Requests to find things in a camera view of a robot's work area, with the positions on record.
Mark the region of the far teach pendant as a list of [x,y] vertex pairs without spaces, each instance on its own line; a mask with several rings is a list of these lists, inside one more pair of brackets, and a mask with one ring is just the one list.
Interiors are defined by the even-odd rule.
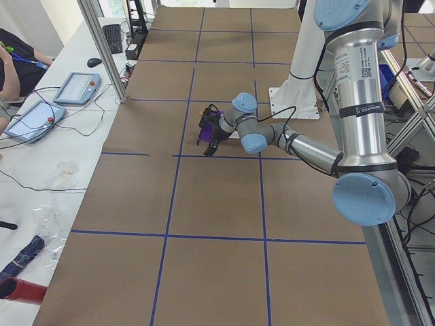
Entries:
[[72,72],[53,101],[59,105],[86,104],[98,90],[100,83],[101,76],[98,73]]

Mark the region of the red fire extinguisher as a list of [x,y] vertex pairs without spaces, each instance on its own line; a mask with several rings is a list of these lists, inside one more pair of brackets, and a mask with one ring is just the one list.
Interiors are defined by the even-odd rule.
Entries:
[[20,278],[7,278],[1,282],[1,299],[40,305],[47,287]]

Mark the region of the near teach pendant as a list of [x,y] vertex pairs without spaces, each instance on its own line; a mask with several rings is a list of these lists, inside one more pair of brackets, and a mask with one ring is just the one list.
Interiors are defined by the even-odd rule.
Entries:
[[20,117],[14,118],[4,133],[16,141],[35,143],[44,138],[66,112],[63,106],[38,101]]

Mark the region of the teach pendant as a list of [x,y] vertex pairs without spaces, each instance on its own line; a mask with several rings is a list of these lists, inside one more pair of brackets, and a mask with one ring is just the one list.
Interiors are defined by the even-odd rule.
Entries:
[[4,133],[16,141],[35,143],[44,138],[66,112],[63,106],[38,101],[20,117],[14,118]]
[[72,72],[53,101],[59,105],[86,104],[98,90],[100,83],[101,76],[98,73]]

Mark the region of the clear plastic bag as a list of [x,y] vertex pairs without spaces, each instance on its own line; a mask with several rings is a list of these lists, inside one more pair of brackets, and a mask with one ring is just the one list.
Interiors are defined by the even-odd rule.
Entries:
[[67,241],[67,231],[61,225],[55,203],[42,203],[31,211],[35,235],[44,244],[39,256],[45,267],[55,269]]

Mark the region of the white gloves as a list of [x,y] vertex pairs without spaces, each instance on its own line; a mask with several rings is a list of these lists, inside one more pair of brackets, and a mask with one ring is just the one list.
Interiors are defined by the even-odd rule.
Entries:
[[79,170],[77,162],[60,162],[56,166],[56,171],[45,180],[44,185],[53,190],[73,189],[78,183],[75,174]]

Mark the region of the black keyboard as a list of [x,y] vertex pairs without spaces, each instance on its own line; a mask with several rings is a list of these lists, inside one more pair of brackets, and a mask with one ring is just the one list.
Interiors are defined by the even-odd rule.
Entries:
[[112,54],[122,53],[122,31],[120,24],[102,26],[102,31]]

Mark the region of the aluminium frame post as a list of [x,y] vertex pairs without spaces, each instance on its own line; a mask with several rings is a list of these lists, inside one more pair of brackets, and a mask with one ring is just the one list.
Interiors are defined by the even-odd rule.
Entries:
[[77,4],[82,12],[84,20],[88,26],[98,53],[103,61],[106,73],[110,79],[112,86],[116,92],[120,103],[126,101],[126,89],[120,79],[116,64],[113,60],[113,56],[109,50],[108,43],[103,34],[103,29],[97,17],[97,12],[90,0],[77,0]]

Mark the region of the seated person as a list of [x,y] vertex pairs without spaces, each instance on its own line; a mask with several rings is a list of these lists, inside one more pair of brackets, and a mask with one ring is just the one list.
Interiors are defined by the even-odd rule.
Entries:
[[1,100],[29,95],[52,64],[51,58],[1,29]]

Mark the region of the purple towel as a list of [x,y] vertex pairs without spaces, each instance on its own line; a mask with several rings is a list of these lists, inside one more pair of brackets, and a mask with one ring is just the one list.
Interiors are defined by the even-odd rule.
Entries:
[[196,144],[200,145],[201,141],[210,142],[211,141],[212,126],[206,126],[205,128],[200,128]]

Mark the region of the black computer box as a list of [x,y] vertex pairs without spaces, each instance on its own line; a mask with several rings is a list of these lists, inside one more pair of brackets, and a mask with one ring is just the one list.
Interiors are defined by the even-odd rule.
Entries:
[[127,60],[137,60],[139,57],[139,46],[137,43],[131,43],[125,49],[125,56]]

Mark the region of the black computer mouse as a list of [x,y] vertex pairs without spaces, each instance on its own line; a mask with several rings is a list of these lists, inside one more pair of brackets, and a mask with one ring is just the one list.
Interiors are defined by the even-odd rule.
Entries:
[[101,63],[102,63],[102,60],[100,58],[89,58],[87,60],[86,65],[88,68],[94,68]]

